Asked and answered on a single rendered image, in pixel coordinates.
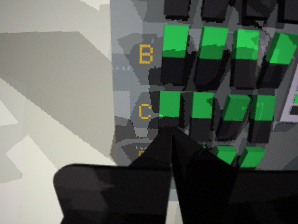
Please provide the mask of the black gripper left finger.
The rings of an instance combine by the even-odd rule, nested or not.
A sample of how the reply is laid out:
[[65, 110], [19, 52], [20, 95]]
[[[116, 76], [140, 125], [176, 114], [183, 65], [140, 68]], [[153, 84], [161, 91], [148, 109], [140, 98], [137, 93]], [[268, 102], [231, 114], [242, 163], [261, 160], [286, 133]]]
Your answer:
[[128, 166], [68, 164], [53, 185], [62, 214], [67, 209], [140, 213], [165, 224], [172, 184], [172, 131], [164, 126], [148, 148]]

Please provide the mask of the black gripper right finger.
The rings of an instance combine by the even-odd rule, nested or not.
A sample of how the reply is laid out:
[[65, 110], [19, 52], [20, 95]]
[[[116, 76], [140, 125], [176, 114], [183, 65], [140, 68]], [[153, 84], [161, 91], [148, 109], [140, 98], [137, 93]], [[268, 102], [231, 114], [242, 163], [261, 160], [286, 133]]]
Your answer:
[[231, 224], [245, 201], [298, 200], [298, 170], [237, 170], [171, 126], [182, 224]]

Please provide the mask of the grey switch panel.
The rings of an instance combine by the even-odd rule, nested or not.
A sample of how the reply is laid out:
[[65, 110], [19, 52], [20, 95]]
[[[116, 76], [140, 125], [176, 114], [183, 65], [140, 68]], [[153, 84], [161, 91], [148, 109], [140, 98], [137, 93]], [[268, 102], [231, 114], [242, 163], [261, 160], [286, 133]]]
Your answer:
[[237, 170], [298, 170], [298, 0], [110, 0], [118, 166], [164, 126]]

